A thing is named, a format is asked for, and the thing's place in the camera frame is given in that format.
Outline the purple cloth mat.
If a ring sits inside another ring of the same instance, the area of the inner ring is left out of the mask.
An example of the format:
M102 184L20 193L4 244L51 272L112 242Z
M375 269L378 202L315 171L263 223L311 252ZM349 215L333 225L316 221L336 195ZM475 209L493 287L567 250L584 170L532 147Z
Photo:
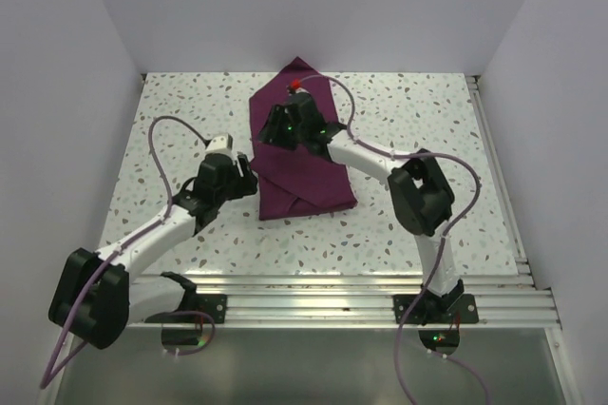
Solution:
M257 139L272 106L285 102L288 84L317 73L296 57L249 100L251 167L259 179L258 217L262 221L322 215L357 205L344 165L315 157L302 146L289 151Z

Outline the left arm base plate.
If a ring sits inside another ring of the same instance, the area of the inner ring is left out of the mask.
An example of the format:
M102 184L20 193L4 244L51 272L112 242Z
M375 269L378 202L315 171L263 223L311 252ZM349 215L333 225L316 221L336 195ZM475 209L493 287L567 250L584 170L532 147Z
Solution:
M228 309L228 298L225 294L200 294L197 285L190 279L174 272L163 272L164 279L178 284L184 292L180 305L173 312L164 312L148 318L147 322L193 323L203 322L201 317L179 315L179 312L198 311L207 314L215 324L223 324Z

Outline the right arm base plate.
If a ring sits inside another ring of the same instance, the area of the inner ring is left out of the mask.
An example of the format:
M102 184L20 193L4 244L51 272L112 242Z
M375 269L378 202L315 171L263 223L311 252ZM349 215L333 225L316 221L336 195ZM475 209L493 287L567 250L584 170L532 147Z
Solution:
M462 294L452 303L431 296L421 297L405 318L405 324L413 325L476 324L479 321L476 300L471 294Z

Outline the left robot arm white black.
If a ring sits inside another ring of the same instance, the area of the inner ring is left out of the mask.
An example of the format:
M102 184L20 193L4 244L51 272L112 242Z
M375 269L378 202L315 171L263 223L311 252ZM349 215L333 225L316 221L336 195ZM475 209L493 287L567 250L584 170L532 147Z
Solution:
M257 177L244 154L206 155L197 176L148 223L96 252L79 248L68 256L49 320L105 349L133 322L198 319L201 308L191 280L174 272L147 283L138 278L162 255L211 224L225 203L256 192Z

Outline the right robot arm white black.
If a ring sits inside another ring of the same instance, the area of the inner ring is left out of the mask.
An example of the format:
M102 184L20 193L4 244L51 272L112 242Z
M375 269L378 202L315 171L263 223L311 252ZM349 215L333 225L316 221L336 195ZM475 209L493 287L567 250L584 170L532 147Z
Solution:
M346 125L325 119L305 91L289 96L284 105L272 106L257 137L287 150L303 146L314 156L356 169L386 186L396 220L416 241L424 280L420 305L438 322L456 312L464 285L447 233L455 196L427 150L399 158L380 145L365 145Z

